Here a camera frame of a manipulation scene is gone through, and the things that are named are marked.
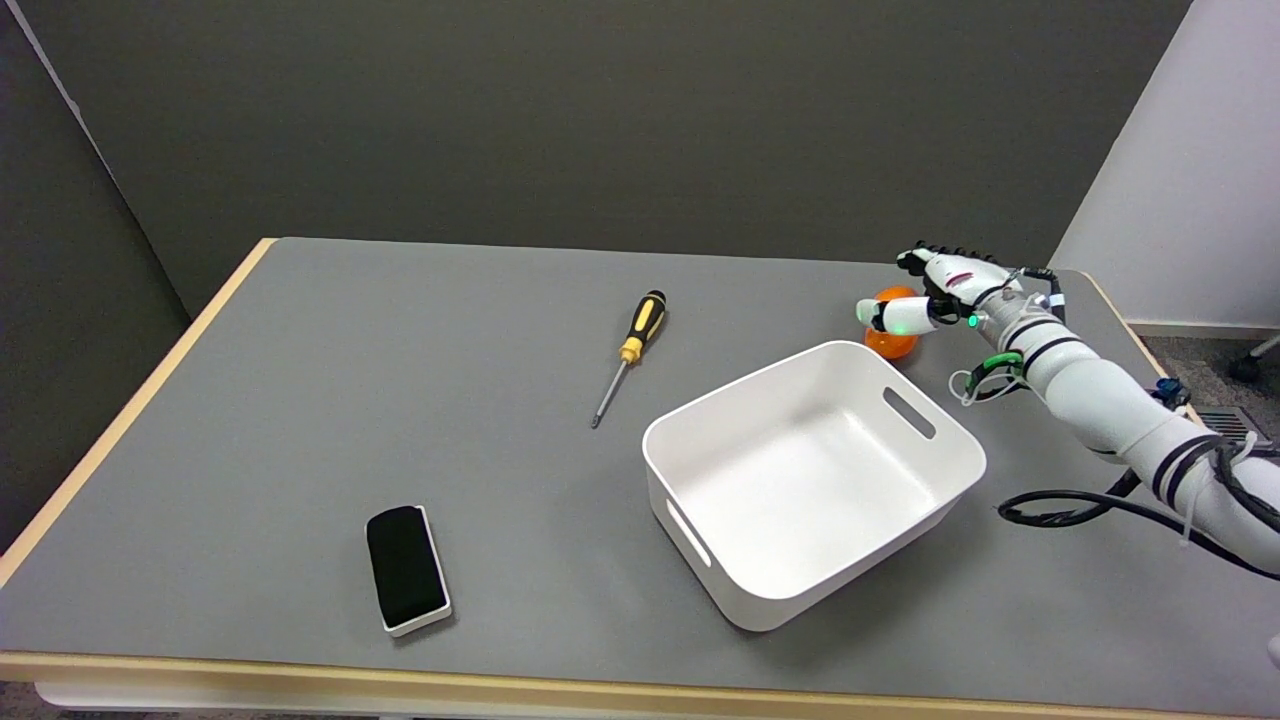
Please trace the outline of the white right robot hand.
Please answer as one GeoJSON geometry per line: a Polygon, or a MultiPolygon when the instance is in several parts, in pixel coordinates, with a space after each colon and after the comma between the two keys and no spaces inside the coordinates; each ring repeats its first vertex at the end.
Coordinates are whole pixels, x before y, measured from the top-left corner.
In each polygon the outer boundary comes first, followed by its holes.
{"type": "Polygon", "coordinates": [[[1004,288],[1021,288],[1012,269],[959,251],[911,249],[897,255],[896,265],[922,279],[924,293],[863,299],[856,305],[856,318],[865,328],[892,336],[928,334],[941,325],[966,322],[1004,288]]]}

